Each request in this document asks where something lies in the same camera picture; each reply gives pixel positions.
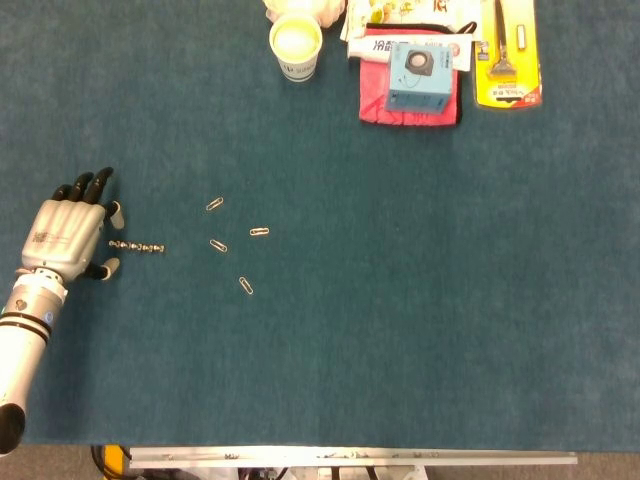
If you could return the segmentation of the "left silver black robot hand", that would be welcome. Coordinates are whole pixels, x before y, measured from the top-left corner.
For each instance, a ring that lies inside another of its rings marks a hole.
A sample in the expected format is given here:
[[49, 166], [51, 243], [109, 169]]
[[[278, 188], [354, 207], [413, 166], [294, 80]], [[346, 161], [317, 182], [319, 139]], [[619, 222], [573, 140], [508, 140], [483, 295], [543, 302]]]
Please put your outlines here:
[[106, 281], [114, 275], [119, 259], [110, 258], [101, 265], [93, 262], [105, 223], [124, 228], [121, 204], [100, 202], [112, 174], [111, 167], [82, 173], [42, 203], [22, 249], [23, 269], [51, 271], [63, 284], [79, 277]]

